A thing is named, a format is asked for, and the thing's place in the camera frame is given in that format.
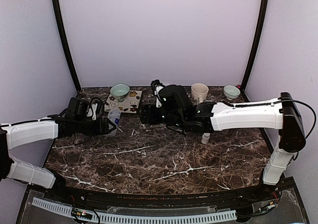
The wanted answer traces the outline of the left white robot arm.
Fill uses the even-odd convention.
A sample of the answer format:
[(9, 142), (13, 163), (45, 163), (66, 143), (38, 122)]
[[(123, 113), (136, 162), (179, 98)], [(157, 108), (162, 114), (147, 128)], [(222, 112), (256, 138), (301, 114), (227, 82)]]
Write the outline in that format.
[(20, 160), (10, 155), (9, 151), (26, 144), (55, 140), (73, 134), (89, 137), (108, 135), (116, 128), (116, 124), (106, 117), (78, 121), (59, 115), (15, 124), (1, 124), (0, 179), (9, 178), (50, 189), (51, 195), (59, 202), (66, 202), (70, 198), (70, 191), (61, 183), (56, 183), (58, 174)]

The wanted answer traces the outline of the clear plastic pill organizer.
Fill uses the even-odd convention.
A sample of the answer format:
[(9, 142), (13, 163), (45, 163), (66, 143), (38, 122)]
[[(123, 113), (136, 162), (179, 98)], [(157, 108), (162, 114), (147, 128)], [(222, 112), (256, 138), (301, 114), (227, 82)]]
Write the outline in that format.
[(108, 118), (108, 124), (109, 124), (109, 129), (111, 132), (107, 134), (109, 137), (113, 137), (116, 135), (117, 128), (119, 125), (120, 121), (120, 115), (121, 111), (119, 109), (112, 109), (111, 111), (108, 112), (107, 118)]

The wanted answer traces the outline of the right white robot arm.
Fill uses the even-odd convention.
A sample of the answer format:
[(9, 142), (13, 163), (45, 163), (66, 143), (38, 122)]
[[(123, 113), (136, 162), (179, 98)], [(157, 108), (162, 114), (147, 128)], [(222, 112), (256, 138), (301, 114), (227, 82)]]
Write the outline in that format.
[(264, 201), (273, 192), (293, 157), (306, 145), (302, 117), (296, 107), (301, 104), (287, 92), (280, 97), (259, 102), (227, 103), (205, 101), (202, 95), (188, 97), (181, 85), (164, 86), (153, 81), (155, 104), (143, 104), (137, 114), (142, 124), (165, 124), (167, 128), (185, 135), (202, 133), (204, 143), (212, 132), (239, 128), (278, 130), (277, 145), (266, 165), (262, 183), (253, 196)]

